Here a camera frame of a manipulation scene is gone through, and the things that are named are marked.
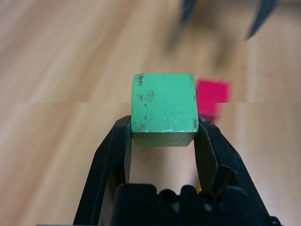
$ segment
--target green cube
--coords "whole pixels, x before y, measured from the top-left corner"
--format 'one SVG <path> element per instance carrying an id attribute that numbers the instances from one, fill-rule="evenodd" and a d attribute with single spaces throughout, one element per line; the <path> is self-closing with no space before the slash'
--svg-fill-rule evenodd
<path id="1" fill-rule="evenodd" d="M 138 146 L 187 146 L 198 132 L 192 74 L 136 74 L 131 131 Z"/>

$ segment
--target red block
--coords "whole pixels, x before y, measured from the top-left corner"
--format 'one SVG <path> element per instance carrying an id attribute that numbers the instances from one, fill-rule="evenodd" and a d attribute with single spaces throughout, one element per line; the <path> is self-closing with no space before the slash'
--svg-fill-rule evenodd
<path id="1" fill-rule="evenodd" d="M 226 82 L 197 81 L 198 115 L 214 121 L 220 114 L 218 103 L 229 102 L 229 84 Z"/>

